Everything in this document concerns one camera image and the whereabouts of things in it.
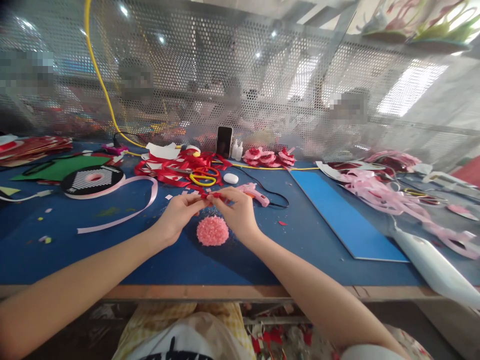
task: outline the hand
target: hand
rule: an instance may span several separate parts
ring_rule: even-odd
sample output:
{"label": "hand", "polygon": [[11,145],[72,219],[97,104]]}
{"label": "hand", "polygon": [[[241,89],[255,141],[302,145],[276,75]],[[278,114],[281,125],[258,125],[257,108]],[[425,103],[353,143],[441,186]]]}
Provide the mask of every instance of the hand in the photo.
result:
{"label": "hand", "polygon": [[228,206],[220,198],[212,195],[209,195],[206,199],[220,210],[226,224],[241,242],[261,233],[255,220],[254,205],[250,196],[234,187],[226,187],[216,191],[216,193],[220,193],[234,204]]}
{"label": "hand", "polygon": [[163,215],[146,232],[153,239],[161,239],[165,247],[169,247],[179,239],[180,233],[193,216],[198,216],[209,201],[202,200],[200,195],[178,195],[172,197]]}

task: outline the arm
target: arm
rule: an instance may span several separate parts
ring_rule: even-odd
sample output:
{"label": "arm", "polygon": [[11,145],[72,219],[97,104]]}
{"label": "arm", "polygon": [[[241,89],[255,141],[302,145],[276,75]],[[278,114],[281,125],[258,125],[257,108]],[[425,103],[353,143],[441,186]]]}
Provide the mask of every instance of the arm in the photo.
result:
{"label": "arm", "polygon": [[80,316],[133,270],[179,238],[209,202],[176,196],[148,230],[80,260],[0,303],[0,359],[21,359]]}
{"label": "arm", "polygon": [[331,277],[265,236],[255,221],[252,199],[232,188],[220,190],[232,206],[209,196],[238,239],[275,274],[305,315],[339,350],[378,345],[409,359],[382,323]]}

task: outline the finger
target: finger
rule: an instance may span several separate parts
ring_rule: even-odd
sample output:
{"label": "finger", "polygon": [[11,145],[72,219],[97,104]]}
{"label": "finger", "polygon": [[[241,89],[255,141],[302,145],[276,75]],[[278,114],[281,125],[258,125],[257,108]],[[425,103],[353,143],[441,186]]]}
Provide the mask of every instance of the finger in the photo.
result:
{"label": "finger", "polygon": [[196,203],[197,201],[202,199],[202,197],[199,194],[185,194],[185,195],[178,195],[178,197],[187,206],[193,203]]}
{"label": "finger", "polygon": [[206,198],[208,201],[210,201],[213,205],[216,206],[216,208],[218,210],[220,210],[220,212],[223,214],[225,212],[228,212],[230,211],[230,207],[228,205],[226,205],[222,199],[218,198],[218,197],[214,197],[213,195],[208,195],[207,198]]}
{"label": "finger", "polygon": [[197,201],[197,202],[189,205],[187,207],[187,209],[188,209],[188,212],[191,214],[191,216],[194,216],[200,210],[205,209],[209,204],[210,204],[210,201],[200,200],[200,201]]}
{"label": "finger", "polygon": [[237,190],[237,189],[235,189],[234,187],[231,187],[231,186],[223,188],[223,189],[221,189],[219,191],[215,191],[215,192],[222,194],[222,196],[224,198],[227,198],[228,200],[233,201],[234,203],[239,202],[242,199],[242,197],[245,196],[245,194],[243,192],[241,192],[240,190]]}

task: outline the white bottle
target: white bottle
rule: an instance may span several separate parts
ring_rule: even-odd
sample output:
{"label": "white bottle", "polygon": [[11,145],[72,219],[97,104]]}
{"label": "white bottle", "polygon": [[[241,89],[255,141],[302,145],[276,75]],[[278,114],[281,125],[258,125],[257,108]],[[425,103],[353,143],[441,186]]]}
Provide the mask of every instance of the white bottle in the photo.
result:
{"label": "white bottle", "polygon": [[239,143],[237,141],[237,139],[235,139],[235,143],[233,144],[233,148],[231,150],[231,155],[230,157],[233,158],[233,159],[237,159],[237,151],[239,149]]}
{"label": "white bottle", "polygon": [[242,141],[240,143],[240,146],[238,147],[238,149],[236,150],[236,154],[235,154],[235,160],[237,161],[240,161],[242,160],[242,155],[244,153],[244,142]]}

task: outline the person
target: person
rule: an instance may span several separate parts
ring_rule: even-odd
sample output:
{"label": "person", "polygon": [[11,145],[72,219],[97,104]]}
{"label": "person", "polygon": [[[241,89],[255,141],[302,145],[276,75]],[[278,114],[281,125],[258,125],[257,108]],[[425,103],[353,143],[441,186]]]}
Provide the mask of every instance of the person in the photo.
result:
{"label": "person", "polygon": [[[233,187],[219,192],[230,205],[212,195],[207,199],[193,194],[176,196],[149,229],[2,302],[0,359],[21,359],[46,342],[143,262],[173,245],[190,219],[207,206],[217,207],[239,241],[275,274],[342,360],[411,358],[406,347],[343,286],[265,236],[257,226],[248,195]],[[251,359],[255,355],[238,304],[139,306],[113,358],[153,360],[163,356]]]}

